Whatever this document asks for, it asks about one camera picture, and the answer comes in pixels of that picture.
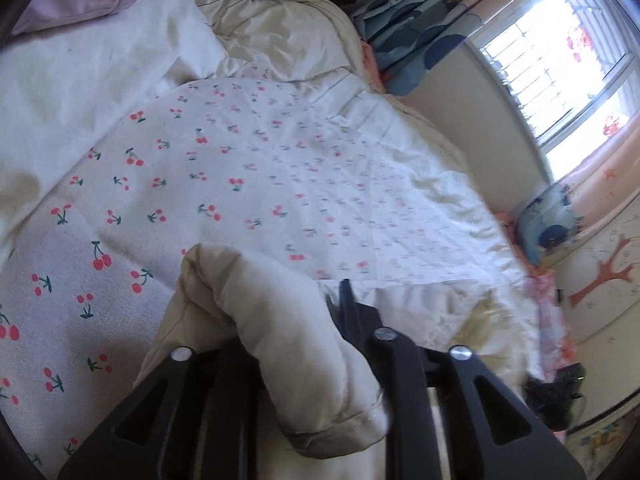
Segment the cream quilted coat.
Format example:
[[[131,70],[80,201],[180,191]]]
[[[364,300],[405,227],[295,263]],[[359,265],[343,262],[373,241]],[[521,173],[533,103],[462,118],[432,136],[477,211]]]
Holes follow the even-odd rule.
[[[197,244],[183,257],[138,377],[172,349],[239,339],[268,392],[261,479],[382,479],[390,411],[371,367],[336,328],[317,283],[258,252]]]

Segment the pink floral blanket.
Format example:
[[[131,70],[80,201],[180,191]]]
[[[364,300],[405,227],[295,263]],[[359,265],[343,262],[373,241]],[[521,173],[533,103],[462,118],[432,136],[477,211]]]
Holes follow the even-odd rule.
[[[512,252],[526,271],[526,290],[538,311],[541,367],[544,370],[544,380],[551,382],[558,370],[577,362],[576,344],[560,307],[554,273],[534,266],[526,259],[516,242],[513,216],[507,212],[496,212],[495,217],[506,233]]]

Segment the right blue whale curtain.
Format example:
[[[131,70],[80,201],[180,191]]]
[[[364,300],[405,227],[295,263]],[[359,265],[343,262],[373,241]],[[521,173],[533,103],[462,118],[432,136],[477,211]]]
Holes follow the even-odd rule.
[[[516,241],[528,262],[541,266],[544,258],[575,239],[582,230],[582,220],[572,203],[570,186],[555,183],[518,216]]]

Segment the blue whale curtain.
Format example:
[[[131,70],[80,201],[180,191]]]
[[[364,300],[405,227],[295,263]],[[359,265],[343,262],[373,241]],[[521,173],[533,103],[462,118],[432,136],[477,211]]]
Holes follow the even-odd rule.
[[[386,91],[408,96],[482,24],[464,0],[363,0],[349,11]]]
[[[528,262],[541,266],[544,258],[575,239],[582,230],[582,220],[572,203],[570,186],[555,183],[518,216],[516,241]]]

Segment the cherry print bed sheet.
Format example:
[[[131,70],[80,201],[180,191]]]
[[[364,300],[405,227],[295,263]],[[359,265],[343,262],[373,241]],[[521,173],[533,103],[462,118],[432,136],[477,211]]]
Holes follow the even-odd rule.
[[[257,252],[335,297],[349,280],[427,348],[511,388],[535,310],[461,153],[338,72],[187,84],[123,119],[26,219],[1,272],[1,411],[54,478],[130,391],[197,244]]]

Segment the window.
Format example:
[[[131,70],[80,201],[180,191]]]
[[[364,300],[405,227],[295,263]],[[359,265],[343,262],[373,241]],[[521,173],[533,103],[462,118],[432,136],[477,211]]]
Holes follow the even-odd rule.
[[[515,0],[473,37],[553,180],[639,109],[639,47],[613,0]]]

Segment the cream striped duvet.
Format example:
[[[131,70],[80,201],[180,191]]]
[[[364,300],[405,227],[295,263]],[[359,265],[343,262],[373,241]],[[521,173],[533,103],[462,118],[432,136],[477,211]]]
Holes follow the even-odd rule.
[[[138,110],[202,80],[303,84],[338,72],[383,96],[352,25],[323,0],[138,0],[12,42],[1,55],[1,272],[26,219]]]

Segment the left blue whale curtain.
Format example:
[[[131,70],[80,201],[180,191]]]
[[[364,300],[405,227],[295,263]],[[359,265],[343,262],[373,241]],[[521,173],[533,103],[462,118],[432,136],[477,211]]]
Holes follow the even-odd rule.
[[[349,11],[386,91],[408,96],[482,24],[464,0],[363,0]]]

